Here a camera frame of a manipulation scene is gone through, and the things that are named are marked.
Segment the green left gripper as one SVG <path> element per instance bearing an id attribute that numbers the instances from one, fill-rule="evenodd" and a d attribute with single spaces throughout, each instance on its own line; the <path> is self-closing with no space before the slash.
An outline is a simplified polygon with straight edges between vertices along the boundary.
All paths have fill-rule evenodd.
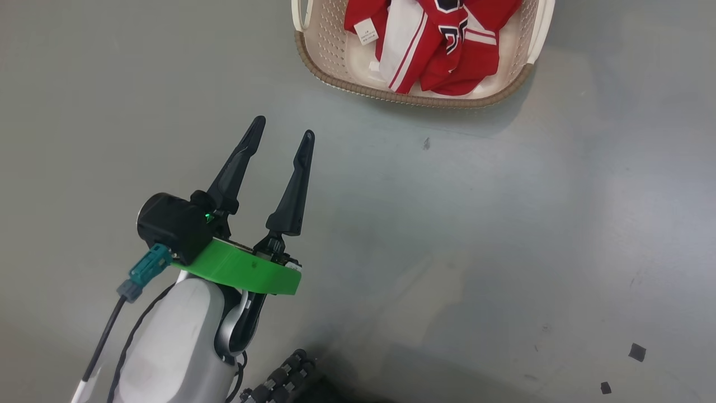
<path id="1" fill-rule="evenodd" d="M 251 157 L 258 150 L 266 125 L 264 116 L 254 118 L 238 145 L 210 185 L 207 193 L 215 210 L 230 215 L 239 207 L 238 192 Z M 275 212 L 266 222 L 266 229 L 287 236 L 302 232 L 306 207 L 315 134 L 307 130 L 293 160 L 293 174 Z M 173 266 L 199 278 L 232 288 L 265 295 L 296 294 L 302 279 L 297 264 L 282 265 L 252 255 L 237 245 L 214 239 L 190 265 L 174 261 Z"/>

